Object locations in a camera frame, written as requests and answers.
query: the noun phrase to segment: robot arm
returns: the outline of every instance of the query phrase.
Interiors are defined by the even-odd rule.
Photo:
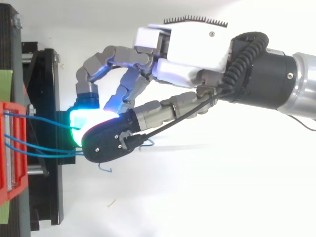
[[[80,69],[86,73],[83,80],[78,79],[77,102],[81,96],[97,94],[90,89],[93,82],[113,65],[129,68],[105,106],[105,110],[121,113],[119,118],[91,128],[82,138],[88,160],[106,162],[124,156],[177,122],[205,114],[217,99],[316,119],[314,56],[297,53],[291,57],[266,49],[269,40],[262,33],[230,40],[226,23],[205,18],[184,17],[165,23],[140,28],[134,49],[123,48],[120,57],[116,50],[121,47],[113,47],[110,53],[106,48]],[[197,92],[133,108],[136,96],[151,79],[195,87]],[[171,120],[150,134],[133,135]]]

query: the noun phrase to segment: green tape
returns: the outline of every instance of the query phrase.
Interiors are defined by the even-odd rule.
[[[0,206],[0,224],[7,225],[9,222],[10,201]]]
[[[0,70],[0,101],[10,101],[12,70]]]
[[[10,101],[12,74],[12,70],[0,70],[0,101]],[[8,224],[9,211],[9,201],[0,206],[0,224]]]

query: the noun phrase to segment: screw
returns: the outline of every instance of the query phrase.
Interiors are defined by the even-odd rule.
[[[55,54],[54,55],[54,60],[55,60],[55,63],[60,63],[60,56],[59,56],[59,54]]]
[[[20,14],[15,14],[13,16],[13,19],[12,19],[12,25],[15,26],[15,28],[17,29],[22,29],[22,24],[21,24],[21,16]]]
[[[34,116],[36,114],[36,109],[34,109],[34,106],[32,104],[28,105],[28,115]]]
[[[287,75],[287,78],[288,78],[289,80],[291,80],[291,79],[293,78],[293,73],[289,73],[289,74]]]

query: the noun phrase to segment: red clamp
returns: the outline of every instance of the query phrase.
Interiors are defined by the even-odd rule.
[[[11,102],[0,102],[0,206],[20,194],[28,185],[28,164],[25,154],[15,152],[4,143],[25,151],[26,146],[4,135],[26,142],[26,119],[3,113],[25,115],[25,107]]]

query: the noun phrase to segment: green light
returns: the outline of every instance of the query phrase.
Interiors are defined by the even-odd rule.
[[[72,110],[70,112],[70,126],[80,128],[80,130],[71,129],[73,140],[81,147],[81,139],[90,128],[99,123],[118,117],[119,116],[116,113],[104,111],[102,109]]]

